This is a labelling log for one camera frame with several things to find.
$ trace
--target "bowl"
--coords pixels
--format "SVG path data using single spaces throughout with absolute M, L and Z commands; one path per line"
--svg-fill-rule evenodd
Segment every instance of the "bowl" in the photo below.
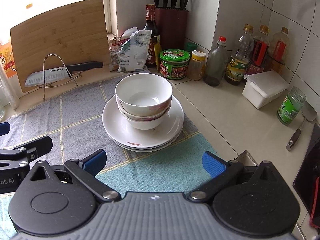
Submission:
M 161 76 L 139 73 L 122 79 L 116 86 L 116 96 L 126 112 L 147 117 L 159 114 L 169 106 L 172 86 Z
M 150 129 L 156 128 L 158 125 L 160 125 L 162 123 L 165 116 L 169 112 L 169 109 L 170 108 L 167 108 L 167 110 L 164 112 L 164 114 L 162 116 L 160 116 L 159 118 L 157 118 L 155 120 L 151 120 L 151 121 L 135 121 L 135 120 L 132 120 L 129 117 L 125 116 L 125 114 L 122 112 L 121 109 L 119 109 L 119 111 L 127 119 L 128 123 L 132 127 L 139 129 L 139 130 L 150 130 Z
M 170 104 L 168 105 L 168 107 L 164 110 L 162 110 L 159 114 L 154 114 L 154 115 L 151 115 L 151 116 L 136 116 L 136 115 L 133 115 L 133 114 L 129 114 L 127 111 L 125 111 L 120 103 L 120 100 L 116 97 L 116 101 L 117 101 L 117 105 L 118 105 L 118 108 L 120 110 L 120 112 L 125 115 L 125 117 L 128 117 L 129 119 L 132 119 L 132 120 L 135 120 L 135 121 L 143 121 L 143 122 L 146 122 L 146 121 L 152 121 L 152 120 L 155 120 L 159 117 L 161 117 L 164 112 L 170 107 L 171 107 L 171 102 Z

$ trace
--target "green lid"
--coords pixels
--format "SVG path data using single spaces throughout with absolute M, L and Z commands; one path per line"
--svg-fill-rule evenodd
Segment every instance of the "green lid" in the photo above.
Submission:
M 187 42 L 184 46 L 184 49 L 190 53 L 192 53 L 194 50 L 197 50 L 198 44 L 195 44 L 193 42 Z
M 190 59 L 190 54 L 182 49 L 167 49 L 160 52 L 160 58 L 168 61 L 186 61 Z

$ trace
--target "stack of plates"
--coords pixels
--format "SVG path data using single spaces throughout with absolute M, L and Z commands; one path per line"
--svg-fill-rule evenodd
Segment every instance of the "stack of plates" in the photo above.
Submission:
M 102 113 L 102 123 L 111 140 L 134 152 L 154 152 L 167 147 L 179 136 L 183 120 L 182 106 L 174 96 L 162 123 L 151 130 L 133 128 L 120 113 L 116 96 L 108 101 Z

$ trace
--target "cutting board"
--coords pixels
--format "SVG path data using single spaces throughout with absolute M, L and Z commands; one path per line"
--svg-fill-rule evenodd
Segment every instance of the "cutting board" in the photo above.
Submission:
M 22 92 L 27 77 L 43 69 L 43 60 L 57 54 L 66 65 L 100 61 L 111 63 L 103 0 L 84 0 L 39 14 L 10 29 L 12 52 Z M 63 66 L 49 57 L 44 69 Z

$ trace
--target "blue gripper pad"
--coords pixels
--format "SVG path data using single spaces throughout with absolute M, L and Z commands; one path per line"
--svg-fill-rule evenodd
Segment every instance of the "blue gripper pad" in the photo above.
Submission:
M 79 161 L 79 166 L 95 177 L 106 166 L 106 163 L 107 154 L 100 149 Z
M 8 134 L 10 132 L 10 124 L 8 122 L 0 123 L 0 136 Z
M 202 166 L 210 174 L 212 178 L 217 177 L 227 169 L 228 163 L 212 154 L 204 152 L 202 155 Z

